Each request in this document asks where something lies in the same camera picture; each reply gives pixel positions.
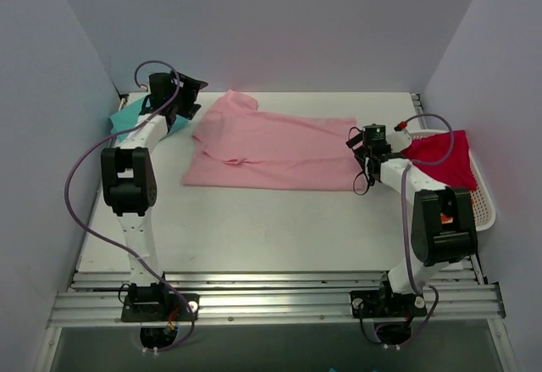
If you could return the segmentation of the pink t-shirt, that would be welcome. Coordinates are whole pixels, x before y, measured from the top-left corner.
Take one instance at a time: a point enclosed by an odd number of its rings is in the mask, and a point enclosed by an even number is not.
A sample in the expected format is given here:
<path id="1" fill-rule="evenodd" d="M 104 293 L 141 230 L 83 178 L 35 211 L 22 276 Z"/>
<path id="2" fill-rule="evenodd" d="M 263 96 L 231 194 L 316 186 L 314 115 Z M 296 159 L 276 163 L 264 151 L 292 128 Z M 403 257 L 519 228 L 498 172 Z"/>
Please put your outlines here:
<path id="1" fill-rule="evenodd" d="M 362 192 L 366 181 L 347 136 L 356 120 L 262 111 L 254 97 L 229 91 L 192 133 L 186 186 Z"/>

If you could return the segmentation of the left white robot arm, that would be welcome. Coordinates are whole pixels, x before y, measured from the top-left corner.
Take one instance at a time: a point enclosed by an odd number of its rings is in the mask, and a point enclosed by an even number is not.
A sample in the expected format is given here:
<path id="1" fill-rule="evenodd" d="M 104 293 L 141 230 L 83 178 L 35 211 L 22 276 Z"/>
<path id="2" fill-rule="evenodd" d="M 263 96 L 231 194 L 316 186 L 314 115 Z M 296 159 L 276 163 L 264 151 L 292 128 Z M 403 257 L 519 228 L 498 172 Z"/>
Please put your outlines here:
<path id="1" fill-rule="evenodd" d="M 117 147 L 101 152 L 104 201 L 117 217 L 129 254 L 128 306 L 151 320 L 164 319 L 175 302 L 163 282 L 152 232 L 158 185 L 151 155 L 178 118 L 194 118 L 201 107 L 198 93 L 207 86 L 173 71 L 150 75 L 135 126 Z"/>

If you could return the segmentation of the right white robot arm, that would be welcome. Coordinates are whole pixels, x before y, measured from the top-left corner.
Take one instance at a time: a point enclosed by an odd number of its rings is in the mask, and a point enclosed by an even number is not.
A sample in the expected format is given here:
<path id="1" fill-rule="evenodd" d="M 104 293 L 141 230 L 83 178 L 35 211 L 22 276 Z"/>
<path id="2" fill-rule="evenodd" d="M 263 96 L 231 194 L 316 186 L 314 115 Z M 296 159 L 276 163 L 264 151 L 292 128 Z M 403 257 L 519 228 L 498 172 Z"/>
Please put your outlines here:
<path id="1" fill-rule="evenodd" d="M 379 183 L 401 197 L 404 259 L 387 274 L 389 286 L 376 294 L 381 312 L 397 314 L 406 294 L 418 294 L 446 265 L 478 250 L 470 190 L 445 179 L 451 167 L 455 134 L 437 135 L 445 150 L 433 151 L 433 137 L 414 140 L 401 122 L 392 133 L 385 125 L 353 128 L 346 145 L 361 167 L 366 186 Z"/>

